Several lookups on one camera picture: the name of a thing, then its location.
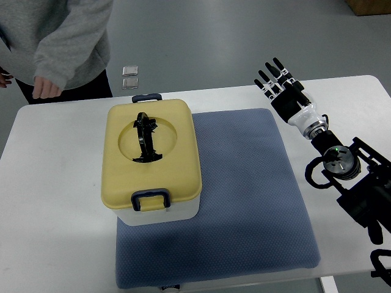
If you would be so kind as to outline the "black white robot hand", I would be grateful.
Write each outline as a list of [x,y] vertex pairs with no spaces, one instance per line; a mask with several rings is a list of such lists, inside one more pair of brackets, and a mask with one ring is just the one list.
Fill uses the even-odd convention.
[[316,103],[303,84],[295,79],[278,58],[274,64],[266,62],[265,66],[274,77],[259,71],[262,81],[254,80],[255,85],[269,99],[272,108],[288,125],[295,126],[308,140],[312,140],[321,132],[327,131],[328,117],[316,111]]

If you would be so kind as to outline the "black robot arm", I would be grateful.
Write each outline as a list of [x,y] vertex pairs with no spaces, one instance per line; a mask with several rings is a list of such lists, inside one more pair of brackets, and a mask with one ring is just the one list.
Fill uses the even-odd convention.
[[390,161],[358,137],[344,146],[327,126],[310,134],[320,156],[305,168],[305,179],[316,189],[336,188],[338,204],[367,229],[371,242],[382,245],[390,229]]

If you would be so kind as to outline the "person's other hand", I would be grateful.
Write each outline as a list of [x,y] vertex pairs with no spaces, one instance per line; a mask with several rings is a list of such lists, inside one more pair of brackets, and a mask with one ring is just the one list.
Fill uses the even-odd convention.
[[12,83],[13,76],[0,68],[0,88],[6,89]]

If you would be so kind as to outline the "person's bare hand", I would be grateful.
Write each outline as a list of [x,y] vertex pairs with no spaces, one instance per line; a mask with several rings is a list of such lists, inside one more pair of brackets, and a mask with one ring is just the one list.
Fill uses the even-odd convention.
[[34,89],[32,92],[33,99],[55,98],[60,96],[61,93],[61,89],[49,79],[41,76],[36,76],[34,78]]

